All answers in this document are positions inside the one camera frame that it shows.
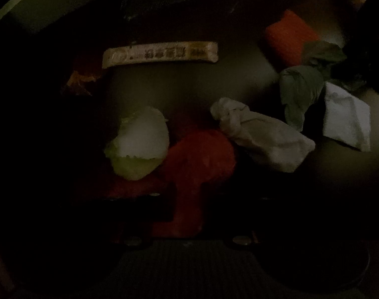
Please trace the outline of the dark red crumpled wrapper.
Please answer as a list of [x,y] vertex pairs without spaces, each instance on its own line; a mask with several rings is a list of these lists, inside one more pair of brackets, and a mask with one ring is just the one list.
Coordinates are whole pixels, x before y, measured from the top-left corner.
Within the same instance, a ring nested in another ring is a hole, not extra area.
[[234,148],[218,130],[197,130],[170,148],[157,175],[141,180],[118,179],[108,196],[136,198],[176,189],[175,211],[171,218],[153,224],[153,235],[184,238],[202,226],[200,190],[203,184],[229,177],[235,168]]

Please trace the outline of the beige printed wrapper strip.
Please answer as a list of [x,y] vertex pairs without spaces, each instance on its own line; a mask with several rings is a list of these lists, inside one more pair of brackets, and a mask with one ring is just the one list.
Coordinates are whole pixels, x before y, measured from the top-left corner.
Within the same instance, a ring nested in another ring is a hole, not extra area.
[[202,60],[216,63],[219,48],[215,42],[185,41],[152,43],[111,48],[105,51],[102,68],[126,64]]

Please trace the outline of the white knotted tissue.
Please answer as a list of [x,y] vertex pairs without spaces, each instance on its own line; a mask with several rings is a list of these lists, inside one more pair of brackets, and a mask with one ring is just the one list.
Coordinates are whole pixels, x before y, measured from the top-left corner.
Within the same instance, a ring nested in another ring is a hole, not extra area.
[[261,150],[271,164],[285,173],[294,172],[315,149],[315,142],[273,117],[253,112],[239,101],[223,97],[210,112],[223,134],[241,147]]

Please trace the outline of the dark green crumpled wrapper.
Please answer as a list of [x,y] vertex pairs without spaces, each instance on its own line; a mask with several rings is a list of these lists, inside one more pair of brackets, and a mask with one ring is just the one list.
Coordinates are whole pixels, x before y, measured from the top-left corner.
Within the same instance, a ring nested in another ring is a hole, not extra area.
[[289,126],[303,130],[306,112],[318,100],[326,81],[336,77],[345,59],[342,48],[336,44],[304,44],[301,64],[283,70],[279,80],[283,115]]

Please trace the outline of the orange red wrapper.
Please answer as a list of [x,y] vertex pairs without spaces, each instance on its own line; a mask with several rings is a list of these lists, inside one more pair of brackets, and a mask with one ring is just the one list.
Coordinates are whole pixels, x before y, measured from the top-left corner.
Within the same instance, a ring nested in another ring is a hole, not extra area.
[[306,43],[320,40],[320,36],[296,13],[286,10],[282,18],[265,30],[267,41],[289,66],[302,64]]

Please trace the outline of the white folded paper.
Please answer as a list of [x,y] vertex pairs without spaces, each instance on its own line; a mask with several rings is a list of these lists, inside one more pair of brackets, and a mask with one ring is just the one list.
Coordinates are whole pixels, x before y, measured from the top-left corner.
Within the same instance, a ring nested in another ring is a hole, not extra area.
[[341,87],[325,83],[323,135],[362,152],[371,151],[371,108]]

